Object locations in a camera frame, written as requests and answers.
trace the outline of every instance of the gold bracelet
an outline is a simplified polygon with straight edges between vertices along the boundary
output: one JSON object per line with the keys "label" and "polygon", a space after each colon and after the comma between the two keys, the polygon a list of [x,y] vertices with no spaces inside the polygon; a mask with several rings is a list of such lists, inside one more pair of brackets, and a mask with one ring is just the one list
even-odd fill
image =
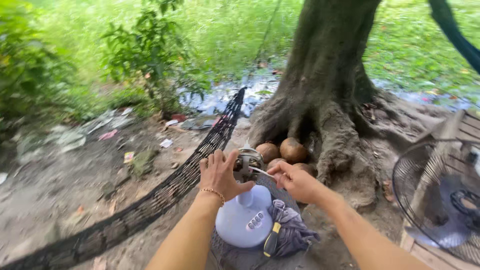
{"label": "gold bracelet", "polygon": [[208,191],[208,192],[213,192],[213,193],[217,194],[218,196],[220,196],[220,199],[222,199],[222,206],[225,204],[225,198],[223,197],[222,194],[220,194],[220,192],[216,191],[215,189],[202,188],[200,191]]}

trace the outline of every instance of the forearm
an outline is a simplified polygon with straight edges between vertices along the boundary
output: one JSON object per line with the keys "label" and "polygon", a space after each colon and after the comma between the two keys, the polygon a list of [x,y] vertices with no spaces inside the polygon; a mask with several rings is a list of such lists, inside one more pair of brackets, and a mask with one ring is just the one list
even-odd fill
{"label": "forearm", "polygon": [[345,245],[364,270],[430,269],[405,250],[381,235],[351,208],[345,200],[324,187],[316,205],[326,211],[337,227]]}
{"label": "forearm", "polygon": [[220,205],[218,195],[199,192],[146,270],[203,270]]}

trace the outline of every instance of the screwdriver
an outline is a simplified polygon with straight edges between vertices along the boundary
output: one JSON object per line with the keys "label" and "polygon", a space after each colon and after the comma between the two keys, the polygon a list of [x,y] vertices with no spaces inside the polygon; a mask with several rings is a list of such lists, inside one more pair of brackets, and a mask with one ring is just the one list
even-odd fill
{"label": "screwdriver", "polygon": [[273,224],[272,232],[270,233],[270,235],[267,237],[267,240],[265,241],[264,254],[267,257],[271,257],[272,254],[275,252],[278,232],[280,231],[280,227],[282,227],[282,225],[280,225],[280,219],[282,218],[284,209],[285,209],[285,205],[283,205],[282,211],[280,212],[280,216],[278,217],[278,220]]}

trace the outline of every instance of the white wire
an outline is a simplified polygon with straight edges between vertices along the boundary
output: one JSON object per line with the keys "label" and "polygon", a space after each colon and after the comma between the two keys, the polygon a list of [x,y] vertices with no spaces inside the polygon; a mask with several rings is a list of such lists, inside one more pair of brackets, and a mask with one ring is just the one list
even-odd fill
{"label": "white wire", "polygon": [[255,167],[252,167],[252,166],[248,166],[248,168],[250,168],[250,169],[252,169],[252,170],[254,170],[254,171],[257,171],[257,172],[261,172],[261,173],[265,174],[266,176],[270,176],[270,177],[273,178],[273,175],[269,175],[269,174],[267,174],[266,172],[264,172],[264,171],[262,171],[262,170],[260,170],[260,169],[258,169],[258,168],[255,168]]}

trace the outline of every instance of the black hammock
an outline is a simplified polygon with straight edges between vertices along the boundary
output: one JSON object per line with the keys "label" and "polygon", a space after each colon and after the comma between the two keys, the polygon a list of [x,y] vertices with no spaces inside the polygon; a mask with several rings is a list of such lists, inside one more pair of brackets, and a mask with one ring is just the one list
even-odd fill
{"label": "black hammock", "polygon": [[434,20],[455,48],[480,74],[480,50],[475,48],[462,36],[446,0],[429,0],[429,2]]}
{"label": "black hammock", "polygon": [[89,228],[15,260],[1,270],[67,269],[92,259],[145,229],[178,203],[200,181],[199,162],[225,149],[237,125],[245,88],[228,103],[223,115],[195,152],[150,193]]}

